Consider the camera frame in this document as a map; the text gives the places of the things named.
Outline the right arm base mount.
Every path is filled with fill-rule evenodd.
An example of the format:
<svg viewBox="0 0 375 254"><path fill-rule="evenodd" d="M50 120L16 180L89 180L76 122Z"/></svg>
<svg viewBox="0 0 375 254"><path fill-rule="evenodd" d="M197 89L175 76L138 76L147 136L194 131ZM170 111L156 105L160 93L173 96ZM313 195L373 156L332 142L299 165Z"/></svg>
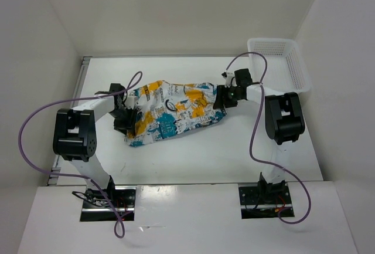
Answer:
<svg viewBox="0 0 375 254"><path fill-rule="evenodd" d="M242 219L282 218L294 217L292 200L287 183L266 183L259 180L257 183L241 184L238 194Z"/></svg>

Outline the white teal yellow patterned shorts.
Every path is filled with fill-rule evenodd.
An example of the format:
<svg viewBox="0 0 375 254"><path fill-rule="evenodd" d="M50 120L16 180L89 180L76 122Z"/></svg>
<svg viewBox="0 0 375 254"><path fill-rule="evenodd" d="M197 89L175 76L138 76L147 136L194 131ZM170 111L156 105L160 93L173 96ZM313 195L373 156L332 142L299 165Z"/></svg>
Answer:
<svg viewBox="0 0 375 254"><path fill-rule="evenodd" d="M125 141L140 147L220 122L227 113L213 108L217 86L158 80L129 91L128 96L139 97L139 107L135 134L127 133Z"/></svg>

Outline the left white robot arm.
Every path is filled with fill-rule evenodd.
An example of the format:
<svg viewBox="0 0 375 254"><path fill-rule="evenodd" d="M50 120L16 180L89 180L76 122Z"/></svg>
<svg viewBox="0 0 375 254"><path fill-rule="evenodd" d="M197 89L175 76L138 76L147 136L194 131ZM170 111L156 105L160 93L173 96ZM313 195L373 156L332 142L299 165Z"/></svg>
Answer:
<svg viewBox="0 0 375 254"><path fill-rule="evenodd" d="M117 200L113 178L102 167L98 157L96 122L106 114L114 119L114 130L135 134L137 111L134 104L125 106L125 87L112 83L109 91L97 92L94 99L56 114L53 151L72 164L85 180L89 196L105 207Z"/></svg>

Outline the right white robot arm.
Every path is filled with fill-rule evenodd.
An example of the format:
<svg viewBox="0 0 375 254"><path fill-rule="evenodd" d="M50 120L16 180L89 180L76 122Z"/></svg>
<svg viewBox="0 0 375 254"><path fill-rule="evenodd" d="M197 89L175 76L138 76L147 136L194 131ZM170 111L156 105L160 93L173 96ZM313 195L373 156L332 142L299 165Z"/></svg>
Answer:
<svg viewBox="0 0 375 254"><path fill-rule="evenodd" d="M217 87L215 109L235 107L240 100L259 104L259 111L250 138L250 158L264 165L257 183L257 196L263 203L270 203L285 189L285 172L289 150L305 131L305 121L295 92L283 93L254 82L248 69L234 73L223 72L224 85ZM255 134L264 117L265 132L273 141L270 160L261 160L254 155Z"/></svg>

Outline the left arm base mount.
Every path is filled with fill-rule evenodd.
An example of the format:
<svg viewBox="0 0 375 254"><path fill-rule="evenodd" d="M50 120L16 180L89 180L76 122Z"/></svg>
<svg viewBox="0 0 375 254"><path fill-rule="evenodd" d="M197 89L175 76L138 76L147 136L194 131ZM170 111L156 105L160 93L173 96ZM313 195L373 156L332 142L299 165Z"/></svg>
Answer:
<svg viewBox="0 0 375 254"><path fill-rule="evenodd" d="M134 221L136 193L136 186L119 185L115 187L112 195L109 196L122 221ZM72 194L83 201L80 216L81 222L117 220L108 201L99 192L86 190L85 192L73 191Z"/></svg>

